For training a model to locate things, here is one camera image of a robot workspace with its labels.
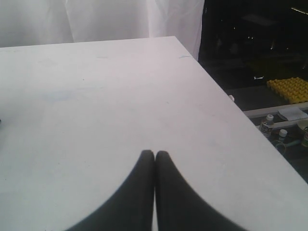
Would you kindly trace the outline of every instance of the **white fabric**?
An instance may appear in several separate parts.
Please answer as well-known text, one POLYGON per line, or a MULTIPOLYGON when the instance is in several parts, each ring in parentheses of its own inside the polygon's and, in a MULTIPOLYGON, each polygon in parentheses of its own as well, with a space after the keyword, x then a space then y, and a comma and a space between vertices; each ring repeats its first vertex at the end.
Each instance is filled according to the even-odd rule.
POLYGON ((204 0, 0 0, 0 47, 176 36, 197 59, 204 0))

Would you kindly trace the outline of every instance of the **small bottle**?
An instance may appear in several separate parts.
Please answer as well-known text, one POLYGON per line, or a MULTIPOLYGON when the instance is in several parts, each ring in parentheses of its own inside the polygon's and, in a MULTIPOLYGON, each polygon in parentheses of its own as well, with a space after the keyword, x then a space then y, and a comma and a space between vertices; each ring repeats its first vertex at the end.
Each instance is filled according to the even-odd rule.
POLYGON ((303 141, 302 141, 302 146, 308 148, 308 131, 306 131, 303 141))
POLYGON ((286 136, 287 136, 287 134, 288 134, 288 132, 287 132, 286 130, 281 129, 280 132, 279 132, 279 138, 278 138, 278 140, 279 140, 281 143, 283 143, 284 140, 285 140, 285 138, 286 138, 286 136))
POLYGON ((271 131, 273 130, 273 127, 274 127, 274 116, 268 115, 261 121, 259 130, 266 138, 269 138, 271 135, 271 131))

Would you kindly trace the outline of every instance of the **black curved shape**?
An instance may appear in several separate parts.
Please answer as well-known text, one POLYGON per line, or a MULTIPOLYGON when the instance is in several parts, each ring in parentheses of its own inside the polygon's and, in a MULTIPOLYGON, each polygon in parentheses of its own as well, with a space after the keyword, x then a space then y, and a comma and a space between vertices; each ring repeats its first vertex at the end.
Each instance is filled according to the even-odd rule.
POLYGON ((153 203, 154 154, 152 151, 143 151, 115 194, 67 231, 150 231, 153 203))
POLYGON ((188 185, 167 152, 157 154, 155 170, 159 231, 244 231, 188 185))

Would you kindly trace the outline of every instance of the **yellow grid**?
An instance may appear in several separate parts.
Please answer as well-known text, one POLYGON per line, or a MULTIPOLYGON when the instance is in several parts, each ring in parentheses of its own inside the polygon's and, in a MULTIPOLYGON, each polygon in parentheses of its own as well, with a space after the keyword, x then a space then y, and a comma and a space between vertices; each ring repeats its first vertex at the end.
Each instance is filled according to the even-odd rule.
POLYGON ((301 78, 269 80, 267 86, 290 103, 303 103, 308 101, 308 82, 301 78))

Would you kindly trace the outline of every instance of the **white table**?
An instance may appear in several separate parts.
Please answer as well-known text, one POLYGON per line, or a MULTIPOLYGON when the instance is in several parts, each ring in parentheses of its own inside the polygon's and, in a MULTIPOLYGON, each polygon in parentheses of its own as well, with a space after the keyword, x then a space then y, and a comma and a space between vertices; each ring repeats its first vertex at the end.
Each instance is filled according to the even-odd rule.
POLYGON ((306 183, 175 37, 2 48, 0 118, 1 231, 77 223, 142 149, 251 231, 308 228, 306 183))

